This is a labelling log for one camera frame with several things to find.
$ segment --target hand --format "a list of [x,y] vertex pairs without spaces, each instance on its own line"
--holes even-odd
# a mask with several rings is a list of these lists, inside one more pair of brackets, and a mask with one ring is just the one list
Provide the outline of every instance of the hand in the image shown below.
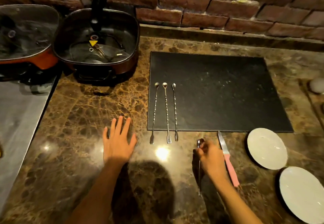
[[130,144],[127,142],[127,133],[131,118],[127,118],[123,131],[120,133],[123,123],[123,117],[118,118],[116,126],[116,118],[111,121],[110,136],[107,138],[108,128],[105,127],[102,133],[103,139],[103,161],[106,163],[109,159],[118,159],[122,166],[130,159],[134,147],[137,143],[136,135],[133,134]]
[[211,141],[205,140],[200,148],[196,149],[201,161],[202,168],[214,184],[219,185],[229,183],[224,154],[221,148]]

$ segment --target yellow warning label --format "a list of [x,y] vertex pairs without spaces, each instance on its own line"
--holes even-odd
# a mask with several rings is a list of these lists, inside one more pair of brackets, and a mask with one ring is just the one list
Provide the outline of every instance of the yellow warning label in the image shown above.
[[98,41],[89,41],[89,42],[90,42],[91,46],[94,46],[97,44]]

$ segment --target knife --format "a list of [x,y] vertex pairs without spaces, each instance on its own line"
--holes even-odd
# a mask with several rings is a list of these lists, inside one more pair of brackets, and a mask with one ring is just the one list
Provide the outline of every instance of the knife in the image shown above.
[[218,131],[218,139],[219,139],[219,142],[220,142],[221,147],[222,147],[222,150],[223,150],[223,154],[224,154],[224,158],[225,158],[225,163],[226,163],[226,166],[227,166],[227,170],[229,172],[229,176],[231,177],[231,180],[232,180],[233,185],[235,187],[238,187],[240,185],[240,183],[238,181],[238,178],[237,178],[237,175],[235,173],[234,167],[233,167],[231,161],[229,160],[229,157],[231,155],[229,154],[229,151],[227,149],[225,140],[224,140],[224,138],[222,136],[222,133],[220,131]]

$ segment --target white plate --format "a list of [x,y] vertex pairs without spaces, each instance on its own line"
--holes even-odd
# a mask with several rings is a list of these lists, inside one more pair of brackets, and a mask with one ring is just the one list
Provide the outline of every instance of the white plate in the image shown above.
[[280,175],[280,192],[288,208],[309,224],[324,222],[324,187],[310,172],[289,167]]
[[266,128],[256,128],[248,136],[248,149],[258,164],[267,169],[281,169],[288,160],[281,138]]

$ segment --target forearm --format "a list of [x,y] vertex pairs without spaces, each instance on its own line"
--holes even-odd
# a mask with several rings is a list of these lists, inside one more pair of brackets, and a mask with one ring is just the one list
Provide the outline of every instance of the forearm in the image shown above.
[[213,183],[221,196],[233,224],[262,224],[261,220],[241,199],[232,184],[224,179]]
[[107,223],[111,200],[123,163],[108,160],[87,196],[75,208],[65,224]]

